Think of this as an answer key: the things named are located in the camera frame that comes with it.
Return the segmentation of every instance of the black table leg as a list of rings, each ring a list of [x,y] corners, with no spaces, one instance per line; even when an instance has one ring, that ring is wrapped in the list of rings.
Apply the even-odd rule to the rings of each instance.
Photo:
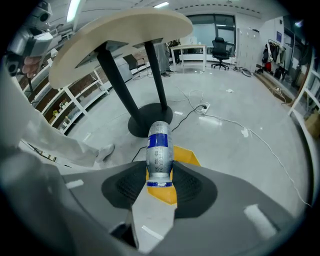
[[[96,58],[98,59],[105,75],[108,77],[114,91],[119,96],[126,110],[130,113],[132,119],[135,121],[135,128],[138,130],[137,132],[141,134],[139,137],[147,137],[149,128],[128,90],[111,52],[106,49],[105,44],[99,46],[95,51],[98,53]]]
[[[160,74],[160,69],[159,69],[159,64],[158,64],[158,59],[157,59],[154,44],[150,41],[145,42],[144,48],[145,48],[146,54],[148,56],[148,60],[149,60],[150,67],[152,70],[156,90],[159,95],[161,107],[163,110],[166,110],[168,108],[166,94],[165,94],[165,90],[164,90],[164,85],[162,83],[162,78],[161,78],[161,74]]]

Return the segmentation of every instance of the human hand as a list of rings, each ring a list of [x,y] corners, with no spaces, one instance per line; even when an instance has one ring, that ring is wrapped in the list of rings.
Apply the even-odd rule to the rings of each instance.
[[[28,78],[32,78],[39,68],[41,57],[26,57],[22,67],[22,73],[26,74]]]

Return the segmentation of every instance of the black round base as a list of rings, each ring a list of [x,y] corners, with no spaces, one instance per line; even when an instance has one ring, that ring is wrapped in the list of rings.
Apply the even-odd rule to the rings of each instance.
[[[129,132],[140,138],[146,138],[148,137],[148,132],[152,124],[156,121],[164,121],[167,124],[170,124],[173,118],[173,113],[170,107],[167,107],[166,110],[162,110],[160,103],[152,103],[145,105],[141,108],[139,108],[139,111],[141,115],[143,116],[143,119],[146,122],[147,125],[147,132],[144,132],[136,123],[136,121],[130,117],[128,122],[128,129]]]

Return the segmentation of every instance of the window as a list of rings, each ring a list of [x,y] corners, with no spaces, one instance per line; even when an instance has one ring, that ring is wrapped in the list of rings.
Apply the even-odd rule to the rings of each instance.
[[[227,42],[226,50],[232,56],[236,45],[235,17],[222,14],[200,14],[188,16],[193,24],[192,36],[197,42],[212,48],[212,41],[216,37],[223,38]]]

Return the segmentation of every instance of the white shoe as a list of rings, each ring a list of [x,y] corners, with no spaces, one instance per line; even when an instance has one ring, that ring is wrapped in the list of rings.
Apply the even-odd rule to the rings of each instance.
[[[101,148],[95,161],[97,163],[102,163],[104,159],[115,150],[115,147],[115,144],[109,144],[108,146]]]

